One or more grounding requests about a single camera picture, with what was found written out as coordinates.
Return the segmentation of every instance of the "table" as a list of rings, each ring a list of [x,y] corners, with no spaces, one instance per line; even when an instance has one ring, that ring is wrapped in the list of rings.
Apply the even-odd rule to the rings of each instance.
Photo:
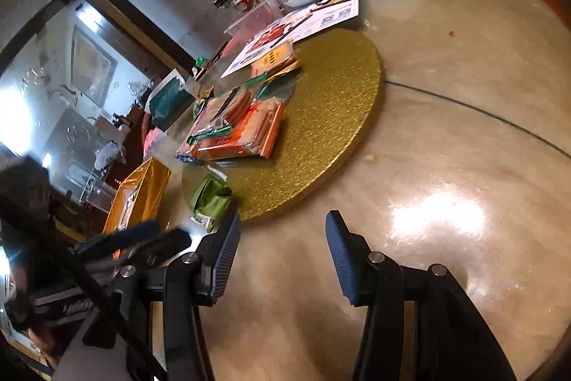
[[[354,27],[386,70],[382,112],[325,186],[244,229],[226,294],[202,310],[213,370],[350,378],[365,309],[341,295],[327,248],[325,215],[338,209],[400,264],[445,264],[523,380],[571,316],[571,33],[541,0],[361,8]],[[174,225],[190,212],[169,165],[159,220]]]

